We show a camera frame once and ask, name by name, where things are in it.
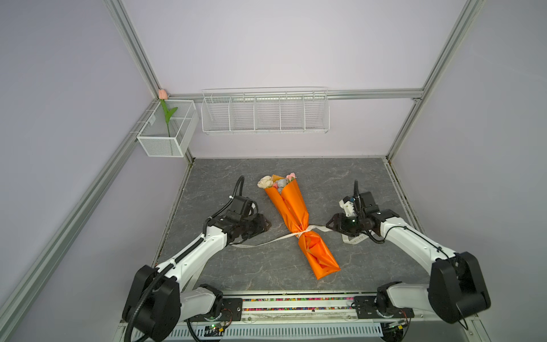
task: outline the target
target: white wall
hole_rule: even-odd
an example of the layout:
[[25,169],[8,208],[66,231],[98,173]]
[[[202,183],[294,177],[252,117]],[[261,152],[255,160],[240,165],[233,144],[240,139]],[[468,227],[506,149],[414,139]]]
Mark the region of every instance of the white wall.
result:
[[162,87],[421,88],[465,0],[125,1]]
[[0,3],[0,305],[152,97],[101,0]]
[[330,130],[326,134],[209,136],[200,124],[190,150],[200,158],[386,155],[412,100],[334,100],[329,104]]
[[478,258],[496,342],[547,337],[545,18],[486,2],[394,160],[428,235]]
[[111,341],[184,170],[184,158],[148,157],[137,146],[10,342]]

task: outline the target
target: white mesh basket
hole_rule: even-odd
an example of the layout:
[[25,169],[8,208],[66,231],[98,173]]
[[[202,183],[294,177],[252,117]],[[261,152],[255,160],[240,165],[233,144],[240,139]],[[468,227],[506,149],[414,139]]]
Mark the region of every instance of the white mesh basket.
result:
[[327,132],[327,90],[203,91],[201,118],[207,134]]
[[165,100],[167,108],[178,107],[169,120],[169,136],[161,103],[154,107],[137,139],[149,156],[184,156],[199,121],[191,100]]

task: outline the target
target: orange bouquet wrap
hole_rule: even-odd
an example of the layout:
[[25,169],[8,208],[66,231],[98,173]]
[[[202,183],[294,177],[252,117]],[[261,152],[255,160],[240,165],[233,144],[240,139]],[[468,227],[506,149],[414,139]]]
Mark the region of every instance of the orange bouquet wrap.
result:
[[[274,182],[282,178],[276,175],[272,176]],[[310,214],[295,179],[287,184],[281,193],[276,188],[266,188],[264,190],[283,217],[285,225],[291,233],[298,233],[307,229]],[[340,271],[340,267],[332,253],[330,253],[329,248],[316,232],[307,231],[300,235],[298,245],[310,262],[311,269],[318,280]]]

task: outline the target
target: gray table surface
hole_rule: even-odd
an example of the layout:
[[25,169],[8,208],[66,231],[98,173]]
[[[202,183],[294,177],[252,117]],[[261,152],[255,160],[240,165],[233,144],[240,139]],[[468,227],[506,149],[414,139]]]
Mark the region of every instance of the gray table surface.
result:
[[[180,251],[201,233],[204,220],[220,209],[240,175],[243,195],[255,200],[272,223],[270,230],[247,240],[257,245],[290,233],[257,182],[266,175],[296,173],[310,213],[310,224],[325,225],[341,212],[338,201],[353,193],[371,191],[380,209],[390,208],[405,218],[402,204],[380,158],[313,159],[196,159],[175,214],[160,261]],[[391,281],[428,283],[421,266],[391,242],[377,245],[369,239],[357,245],[342,242],[341,234],[316,230],[341,270],[317,280],[296,238],[257,248],[226,247],[206,264],[197,285],[207,283],[222,291],[343,290],[375,292]]]

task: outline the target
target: pink flower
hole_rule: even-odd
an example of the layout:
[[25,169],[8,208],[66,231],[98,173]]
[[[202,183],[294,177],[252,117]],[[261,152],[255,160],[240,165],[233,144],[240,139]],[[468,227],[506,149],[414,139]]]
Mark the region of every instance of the pink flower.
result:
[[165,89],[160,89],[158,91],[158,97],[160,100],[167,100],[169,98],[169,95],[167,94],[167,91]]

